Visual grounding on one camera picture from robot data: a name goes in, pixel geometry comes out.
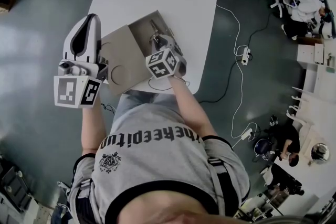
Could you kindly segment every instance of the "shoe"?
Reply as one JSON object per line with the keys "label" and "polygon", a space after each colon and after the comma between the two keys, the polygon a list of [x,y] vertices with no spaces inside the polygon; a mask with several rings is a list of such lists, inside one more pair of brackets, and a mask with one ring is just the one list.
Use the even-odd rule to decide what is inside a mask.
{"label": "shoe", "polygon": [[281,25],[281,29],[282,29],[282,31],[285,33],[285,35],[287,35],[287,34],[286,34],[286,31],[285,31],[285,25]]}
{"label": "shoe", "polygon": [[64,204],[57,203],[56,206],[61,207],[64,212],[69,212],[69,208]]}
{"label": "shoe", "polygon": [[270,126],[275,126],[278,125],[278,118],[274,115],[271,116],[271,119],[269,121]]}
{"label": "shoe", "polygon": [[263,175],[265,174],[267,171],[268,171],[269,167],[265,167],[261,172],[260,174]]}
{"label": "shoe", "polygon": [[61,182],[61,181],[57,181],[57,186],[59,188],[62,188],[62,189],[68,189],[68,188],[70,188],[67,184],[65,184],[64,182]]}

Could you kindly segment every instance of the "person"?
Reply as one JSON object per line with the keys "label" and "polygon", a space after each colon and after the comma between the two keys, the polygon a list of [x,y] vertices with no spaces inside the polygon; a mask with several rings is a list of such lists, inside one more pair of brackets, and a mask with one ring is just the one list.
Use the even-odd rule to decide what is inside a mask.
{"label": "person", "polygon": [[79,223],[236,223],[250,182],[185,81],[175,95],[128,91],[110,135],[97,97],[83,109],[68,202]]}
{"label": "person", "polygon": [[295,127],[291,124],[276,125],[273,133],[278,142],[277,150],[280,152],[280,160],[287,159],[289,153],[289,165],[296,166],[299,163],[300,139]]}
{"label": "person", "polygon": [[68,224],[70,219],[72,219],[72,216],[68,211],[67,206],[57,203],[55,210],[51,215],[50,224]]}
{"label": "person", "polygon": [[330,23],[332,15],[330,9],[324,7],[320,0],[297,0],[297,7],[288,7],[290,20],[281,25],[285,35],[296,40],[309,32],[309,25],[316,26],[317,22]]}
{"label": "person", "polygon": [[300,195],[305,194],[302,189],[302,184],[284,171],[280,166],[273,164],[271,168],[268,168],[272,174],[272,181],[267,186],[269,190],[275,189],[279,185],[279,189],[288,191],[289,195]]}

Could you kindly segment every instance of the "strap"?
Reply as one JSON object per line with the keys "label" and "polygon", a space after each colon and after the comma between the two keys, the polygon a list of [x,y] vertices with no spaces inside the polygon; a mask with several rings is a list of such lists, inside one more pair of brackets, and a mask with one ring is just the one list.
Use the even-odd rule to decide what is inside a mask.
{"label": "strap", "polygon": [[225,204],[225,215],[233,217],[239,208],[238,195],[228,173],[224,162],[219,158],[209,158],[208,163],[211,164],[216,171]]}
{"label": "strap", "polygon": [[90,192],[92,179],[81,183],[76,196],[76,214],[80,224],[96,224],[93,214]]}

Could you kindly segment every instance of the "hand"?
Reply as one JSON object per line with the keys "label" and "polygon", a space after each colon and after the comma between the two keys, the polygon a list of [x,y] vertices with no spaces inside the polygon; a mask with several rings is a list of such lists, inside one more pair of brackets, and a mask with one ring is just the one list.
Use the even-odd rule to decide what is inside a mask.
{"label": "hand", "polygon": [[282,159],[287,159],[287,154],[286,154],[286,153],[281,153],[281,154],[280,154],[280,157],[281,157]]}
{"label": "hand", "polygon": [[174,81],[182,81],[183,84],[185,84],[185,80],[182,79],[181,76],[177,76],[176,74],[173,75],[173,76],[169,76],[169,77],[168,77],[168,81],[170,82],[170,84],[172,84],[172,82],[174,83]]}

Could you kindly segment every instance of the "power strip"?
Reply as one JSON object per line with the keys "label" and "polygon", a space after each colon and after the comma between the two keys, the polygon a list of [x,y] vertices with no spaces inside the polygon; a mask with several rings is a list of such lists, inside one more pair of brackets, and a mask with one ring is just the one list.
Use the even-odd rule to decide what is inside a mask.
{"label": "power strip", "polygon": [[247,66],[248,64],[248,59],[249,59],[249,53],[251,52],[251,50],[247,47],[244,48],[244,54],[243,54],[243,58],[241,59],[243,66]]}
{"label": "power strip", "polygon": [[248,129],[244,134],[241,136],[241,140],[244,140],[246,137],[250,138],[253,134],[252,128]]}

